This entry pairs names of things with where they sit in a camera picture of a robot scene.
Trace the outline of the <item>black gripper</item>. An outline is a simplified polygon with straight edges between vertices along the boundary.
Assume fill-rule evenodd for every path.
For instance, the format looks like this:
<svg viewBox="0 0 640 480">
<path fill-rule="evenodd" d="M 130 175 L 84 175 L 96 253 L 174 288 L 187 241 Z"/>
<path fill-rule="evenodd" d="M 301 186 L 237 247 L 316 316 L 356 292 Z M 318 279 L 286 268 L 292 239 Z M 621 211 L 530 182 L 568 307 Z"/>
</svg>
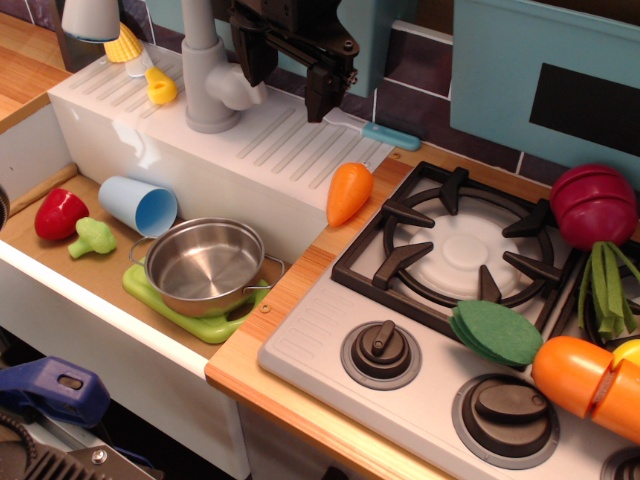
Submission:
<svg viewBox="0 0 640 480">
<path fill-rule="evenodd" d="M 278 53 L 308 68 L 309 123 L 342 103 L 356 73 L 359 45 L 338 18 L 338 1 L 233 1 L 229 22 L 236 55 L 252 87 L 278 65 Z"/>
</svg>

